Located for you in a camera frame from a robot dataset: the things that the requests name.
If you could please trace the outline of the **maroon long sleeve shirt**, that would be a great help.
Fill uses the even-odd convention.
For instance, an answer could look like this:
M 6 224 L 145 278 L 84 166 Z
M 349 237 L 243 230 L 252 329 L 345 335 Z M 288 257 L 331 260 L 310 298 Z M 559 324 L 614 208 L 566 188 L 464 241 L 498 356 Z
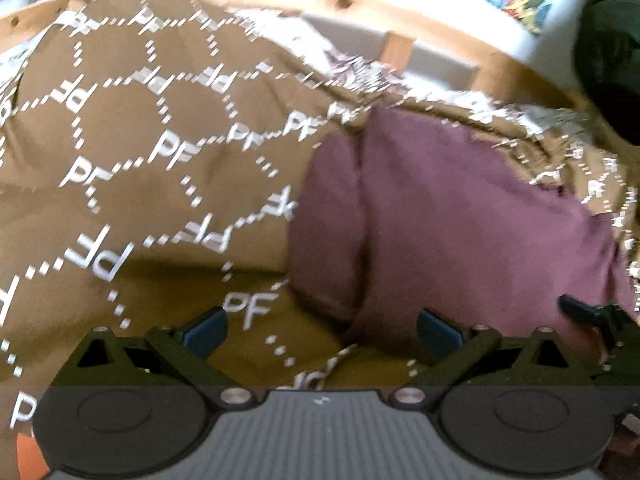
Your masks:
M 590 364 L 600 334 L 563 295 L 630 309 L 634 293 L 609 214 L 526 182 L 471 129 L 377 107 L 358 136 L 314 153 L 288 236 L 288 281 L 346 341 L 420 356 L 431 310 L 511 337 L 553 328 Z

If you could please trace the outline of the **brown PF patterned blanket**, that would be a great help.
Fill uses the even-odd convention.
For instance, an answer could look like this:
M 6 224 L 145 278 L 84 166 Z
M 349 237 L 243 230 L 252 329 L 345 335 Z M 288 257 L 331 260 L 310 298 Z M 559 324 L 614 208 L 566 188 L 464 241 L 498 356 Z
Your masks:
M 639 315 L 637 189 L 594 130 L 531 134 L 400 93 L 337 50 L 324 74 L 204 0 L 96 0 L 57 22 L 1 90 L 1 474 L 21 477 L 44 389 L 93 327 L 139 337 L 213 307 L 206 360 L 241 384 L 397 387 L 432 362 L 343 339 L 288 281 L 309 166 L 377 107 L 466 127 L 531 184 L 609 214 Z

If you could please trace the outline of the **white floral bed sheet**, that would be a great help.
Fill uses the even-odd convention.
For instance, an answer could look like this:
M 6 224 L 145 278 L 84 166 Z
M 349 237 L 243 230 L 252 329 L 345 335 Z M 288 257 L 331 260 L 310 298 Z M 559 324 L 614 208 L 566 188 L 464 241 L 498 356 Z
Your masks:
M 53 24 L 76 21 L 81 11 L 70 10 L 63 1 L 41 1 L 1 19 L 1 53 L 14 52 L 24 58 L 35 49 L 44 32 Z M 255 32 L 260 32 L 281 47 L 300 56 L 324 74 L 329 73 L 329 59 L 337 56 L 333 42 L 322 36 L 309 18 L 288 18 L 282 11 L 266 9 L 235 10 L 237 18 L 246 18 Z M 371 70 L 386 73 L 400 93 L 414 100 L 453 105 L 470 113 L 474 122 L 489 124 L 504 119 L 520 125 L 531 134 L 550 128 L 565 128 L 570 133 L 588 133 L 599 125 L 592 110 L 573 110 L 567 106 L 524 104 L 520 98 L 498 99 L 494 90 L 447 89 L 441 82 L 430 81 L 420 73 L 399 75 L 381 62 L 369 63 Z

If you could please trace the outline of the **black puffy jacket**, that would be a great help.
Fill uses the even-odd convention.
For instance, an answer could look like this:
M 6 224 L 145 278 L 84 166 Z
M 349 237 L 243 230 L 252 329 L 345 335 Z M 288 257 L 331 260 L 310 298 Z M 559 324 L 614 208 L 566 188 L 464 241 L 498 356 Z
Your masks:
M 573 47 L 582 90 L 623 140 L 639 144 L 639 0 L 586 0 Z

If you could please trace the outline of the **wooden bed rail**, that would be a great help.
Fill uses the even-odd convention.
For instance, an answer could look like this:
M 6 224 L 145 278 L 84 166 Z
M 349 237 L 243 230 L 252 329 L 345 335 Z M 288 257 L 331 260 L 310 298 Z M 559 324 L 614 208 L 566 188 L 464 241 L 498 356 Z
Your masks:
M 266 8 L 286 15 L 334 18 L 342 25 L 382 30 L 380 60 L 398 72 L 407 69 L 420 52 L 454 67 L 448 77 L 454 88 L 476 90 L 501 102 L 552 108 L 586 105 L 575 89 L 562 90 L 512 56 L 475 39 L 460 29 L 435 20 L 410 1 L 395 0 L 206 0 L 229 8 Z

